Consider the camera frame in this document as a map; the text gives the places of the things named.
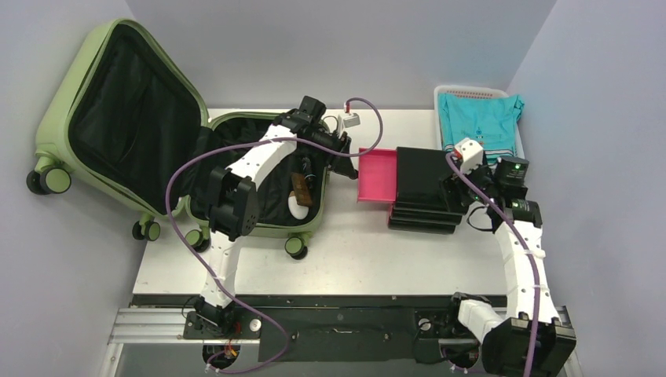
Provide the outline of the teal garment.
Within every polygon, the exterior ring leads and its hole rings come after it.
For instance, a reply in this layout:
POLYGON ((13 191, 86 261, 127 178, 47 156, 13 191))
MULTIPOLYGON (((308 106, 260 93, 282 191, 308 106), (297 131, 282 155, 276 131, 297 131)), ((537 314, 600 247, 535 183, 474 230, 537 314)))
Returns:
POLYGON ((518 120, 524 106, 519 95, 481 99, 438 94, 442 148, 449 152, 469 138, 483 147, 491 164, 499 157, 518 156, 518 120))

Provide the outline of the white brown cosmetic palette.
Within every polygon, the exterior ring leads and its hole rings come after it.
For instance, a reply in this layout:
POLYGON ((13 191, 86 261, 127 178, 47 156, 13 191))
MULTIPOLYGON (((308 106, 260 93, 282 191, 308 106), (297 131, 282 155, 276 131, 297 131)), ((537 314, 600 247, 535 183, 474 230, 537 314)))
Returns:
POLYGON ((292 173, 291 186, 292 189, 287 198, 288 210, 294 218, 303 220, 314 205, 305 176, 300 173, 292 173))

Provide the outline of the black and pink storage organizer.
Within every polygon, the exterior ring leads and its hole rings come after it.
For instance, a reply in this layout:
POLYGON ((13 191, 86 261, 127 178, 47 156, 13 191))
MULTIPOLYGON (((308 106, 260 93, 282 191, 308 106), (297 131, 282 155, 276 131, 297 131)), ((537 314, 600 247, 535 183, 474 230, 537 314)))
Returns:
POLYGON ((452 176, 446 152, 412 147, 361 151, 357 200, 387 204, 389 229, 455 232, 468 208, 446 201, 441 181, 452 176))

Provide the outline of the white perforated plastic basket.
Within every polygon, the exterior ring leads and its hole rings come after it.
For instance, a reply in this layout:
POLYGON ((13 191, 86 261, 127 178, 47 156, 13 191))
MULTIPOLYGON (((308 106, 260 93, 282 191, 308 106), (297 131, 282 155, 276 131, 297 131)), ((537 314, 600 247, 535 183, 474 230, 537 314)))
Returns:
MULTIPOLYGON (((510 97, 502 90, 491 89, 487 87, 478 87, 478 86, 461 86, 461 85, 439 85, 434 89, 434 109, 435 109, 435 125, 438 131, 439 137, 439 148, 442 148, 442 136, 439 123, 439 115, 437 114, 437 95, 440 93, 454 93, 460 97, 468 98, 496 98, 496 97, 510 97)), ((519 131, 517 132, 517 143, 518 143, 518 157, 523 158, 525 156, 524 149, 521 142, 521 136, 519 131)))

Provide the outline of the green hard-shell suitcase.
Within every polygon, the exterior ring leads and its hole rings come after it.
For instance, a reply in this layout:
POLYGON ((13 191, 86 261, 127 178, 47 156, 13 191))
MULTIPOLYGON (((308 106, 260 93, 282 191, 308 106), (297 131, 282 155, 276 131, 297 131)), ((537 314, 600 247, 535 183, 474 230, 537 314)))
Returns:
POLYGON ((203 98, 138 22, 118 19, 84 40, 35 137, 27 188, 61 194, 84 181, 140 213, 136 240, 156 240, 166 204, 210 246, 204 199, 210 172, 241 159, 274 120, 271 112, 210 117, 203 98))

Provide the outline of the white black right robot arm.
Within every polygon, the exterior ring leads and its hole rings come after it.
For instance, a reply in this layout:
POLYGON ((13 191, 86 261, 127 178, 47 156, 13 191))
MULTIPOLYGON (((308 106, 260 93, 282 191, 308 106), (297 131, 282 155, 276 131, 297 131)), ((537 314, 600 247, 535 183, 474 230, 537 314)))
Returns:
POLYGON ((500 315, 485 299, 461 294, 443 314, 453 335, 471 332, 480 343, 484 370, 501 376, 556 376, 576 348, 576 333, 555 308, 544 266, 543 219, 539 204, 526 198, 528 162, 501 159, 495 170, 464 173, 463 158, 445 156, 458 192, 485 203, 502 255, 507 307, 500 315))

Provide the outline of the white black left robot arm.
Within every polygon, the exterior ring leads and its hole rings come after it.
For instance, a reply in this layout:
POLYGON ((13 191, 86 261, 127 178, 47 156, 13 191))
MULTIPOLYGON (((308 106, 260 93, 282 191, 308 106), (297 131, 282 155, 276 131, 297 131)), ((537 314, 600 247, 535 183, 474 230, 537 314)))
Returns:
POLYGON ((239 301, 232 288, 238 257, 244 237, 260 216, 258 190, 263 181, 299 145, 324 152, 324 165, 335 173, 358 177, 350 158, 350 137, 341 129, 331 132, 320 124, 326 110, 323 102, 303 97, 297 108, 280 113, 258 141, 238 144, 238 149, 246 149, 240 159, 210 173, 204 214, 210 231, 226 235, 231 246, 207 265, 207 287, 194 307, 204 318, 204 328, 216 338, 229 335, 234 327, 233 310, 239 301))

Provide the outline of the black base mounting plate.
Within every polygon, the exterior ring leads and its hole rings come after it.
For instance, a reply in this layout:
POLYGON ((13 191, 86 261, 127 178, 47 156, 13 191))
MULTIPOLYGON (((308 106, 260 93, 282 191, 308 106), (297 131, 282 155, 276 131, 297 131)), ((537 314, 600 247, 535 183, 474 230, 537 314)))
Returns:
POLYGON ((558 324, 510 313, 504 298, 461 293, 241 295, 225 308, 199 294, 135 295, 131 303, 175 309, 184 321, 180 338, 201 342, 203 361, 224 372, 257 346, 265 364, 407 359, 545 375, 558 324))

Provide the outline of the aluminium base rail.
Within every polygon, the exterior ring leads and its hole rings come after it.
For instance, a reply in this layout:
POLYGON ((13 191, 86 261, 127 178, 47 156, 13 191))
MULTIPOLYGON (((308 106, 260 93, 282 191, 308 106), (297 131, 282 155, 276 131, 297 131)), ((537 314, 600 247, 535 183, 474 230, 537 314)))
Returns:
POLYGON ((239 310, 223 331, 188 309, 121 309, 112 328, 112 344, 196 344, 222 346, 304 343, 309 339, 376 340, 381 344, 445 321, 443 309, 408 306, 274 306, 271 321, 239 310))

